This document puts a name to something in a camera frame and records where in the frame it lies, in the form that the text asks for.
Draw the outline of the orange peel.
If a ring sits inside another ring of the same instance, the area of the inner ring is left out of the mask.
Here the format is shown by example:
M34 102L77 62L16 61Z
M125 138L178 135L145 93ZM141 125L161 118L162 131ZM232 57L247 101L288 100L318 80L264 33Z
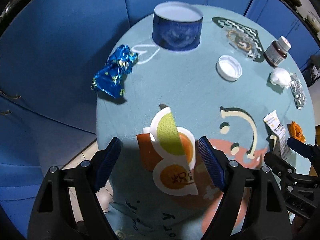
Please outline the orange peel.
M291 137L299 140L300 142L306 142L301 127L294 121L289 125L289 134Z

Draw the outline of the melon print paper packet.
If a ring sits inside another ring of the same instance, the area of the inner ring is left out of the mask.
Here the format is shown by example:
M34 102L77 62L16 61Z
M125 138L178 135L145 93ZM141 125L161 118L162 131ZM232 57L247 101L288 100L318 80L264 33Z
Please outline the melon print paper packet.
M171 196L199 194L192 170L196 164L193 134L178 127L170 107L161 109L136 135L140 161L157 188Z

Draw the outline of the silver pill blister pack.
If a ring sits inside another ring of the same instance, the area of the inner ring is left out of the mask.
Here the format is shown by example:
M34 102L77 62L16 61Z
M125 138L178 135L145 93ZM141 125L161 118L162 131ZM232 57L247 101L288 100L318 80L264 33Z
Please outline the silver pill blister pack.
M296 73L291 73L291 92L295 101L296 109L302 109L306 105L306 96L302 83Z

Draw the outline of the blue foil wrapper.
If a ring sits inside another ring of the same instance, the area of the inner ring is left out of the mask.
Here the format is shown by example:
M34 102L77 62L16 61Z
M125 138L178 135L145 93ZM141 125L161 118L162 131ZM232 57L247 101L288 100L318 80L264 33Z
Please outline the blue foil wrapper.
M124 94L123 78L132 73L132 67L138 61L138 53L128 45L120 45L106 60L103 69L92 79L91 90L104 92L114 99Z

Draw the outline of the white tissue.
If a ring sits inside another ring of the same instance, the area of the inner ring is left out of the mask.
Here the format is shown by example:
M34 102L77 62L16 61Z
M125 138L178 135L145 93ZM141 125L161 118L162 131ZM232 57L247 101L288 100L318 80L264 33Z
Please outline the white tissue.
M291 76L284 68L274 68L270 75L270 83L273 85L278 85L281 88L288 89L291 86L291 82Z

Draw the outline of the white bottle cap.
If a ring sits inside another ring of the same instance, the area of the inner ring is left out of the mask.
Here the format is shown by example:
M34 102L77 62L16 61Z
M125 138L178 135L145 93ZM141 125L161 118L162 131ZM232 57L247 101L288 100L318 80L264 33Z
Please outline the white bottle cap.
M232 56L222 55L216 63L218 74L229 82L235 82L242 76L241 64Z

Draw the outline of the brown medicine bottle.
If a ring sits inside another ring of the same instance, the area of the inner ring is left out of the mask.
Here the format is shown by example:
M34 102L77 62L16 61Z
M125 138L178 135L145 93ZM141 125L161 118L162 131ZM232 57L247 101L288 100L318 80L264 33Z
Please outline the brown medicine bottle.
M281 36L278 40L274 40L264 51L265 60L274 68L287 58L287 53L291 49L291 44Z

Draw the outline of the clear round plastic lid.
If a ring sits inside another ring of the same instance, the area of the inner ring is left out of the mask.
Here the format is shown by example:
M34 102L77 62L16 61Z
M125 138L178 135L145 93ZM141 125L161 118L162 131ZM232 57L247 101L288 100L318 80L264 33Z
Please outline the clear round plastic lid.
M223 43L233 53L240 54L249 60L256 60L261 55L254 40L237 28L223 27L221 30Z

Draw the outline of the blue round tin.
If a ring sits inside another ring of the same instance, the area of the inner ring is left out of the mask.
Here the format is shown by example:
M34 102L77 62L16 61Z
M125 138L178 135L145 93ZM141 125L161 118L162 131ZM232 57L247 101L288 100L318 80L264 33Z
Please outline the blue round tin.
M183 2L163 2L153 10L152 39L172 51L195 49L201 41L203 13Z

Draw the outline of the blue kitchen cabinets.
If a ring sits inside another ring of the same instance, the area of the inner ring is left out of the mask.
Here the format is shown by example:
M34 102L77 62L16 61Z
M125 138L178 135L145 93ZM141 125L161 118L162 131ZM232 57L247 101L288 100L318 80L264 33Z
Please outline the blue kitchen cabinets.
M48 168L97 140L97 99L107 94L91 90L93 76L166 1L236 12L242 0L32 0L2 34L1 87L21 98L1 99L9 110L1 117L1 206L22 235Z

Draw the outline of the teal printed tablecloth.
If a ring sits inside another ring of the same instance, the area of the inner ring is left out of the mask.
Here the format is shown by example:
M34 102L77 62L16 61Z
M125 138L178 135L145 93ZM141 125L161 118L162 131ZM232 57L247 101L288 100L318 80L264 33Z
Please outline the teal printed tablecloth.
M307 143L315 142L312 102L296 109L291 90L269 81L272 67L233 53L222 41L225 24L238 26L267 48L274 40L265 28L226 9L200 6L203 24L200 45L190 51L169 51L151 37L153 17L146 16L119 40L139 55L124 81L124 98L105 94L97 99L97 141L105 148L118 137L123 145L112 170L113 201L106 218L119 239L200 239L208 228L222 194L212 184L201 159L193 169L199 194L171 196L154 184L139 155L136 135L149 127L160 104L170 107L178 127L212 145L242 166L257 168L269 150L270 130L263 118L276 110L283 125L297 122ZM216 70L220 56L234 57L242 66L235 82Z

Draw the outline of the white clay pot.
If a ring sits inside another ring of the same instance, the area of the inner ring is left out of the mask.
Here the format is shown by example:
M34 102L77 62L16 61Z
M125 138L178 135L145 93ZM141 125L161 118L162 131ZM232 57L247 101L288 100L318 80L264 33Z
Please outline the white clay pot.
M316 33L320 32L320 24L317 16L313 12L309 12L306 17L306 21L313 27Z

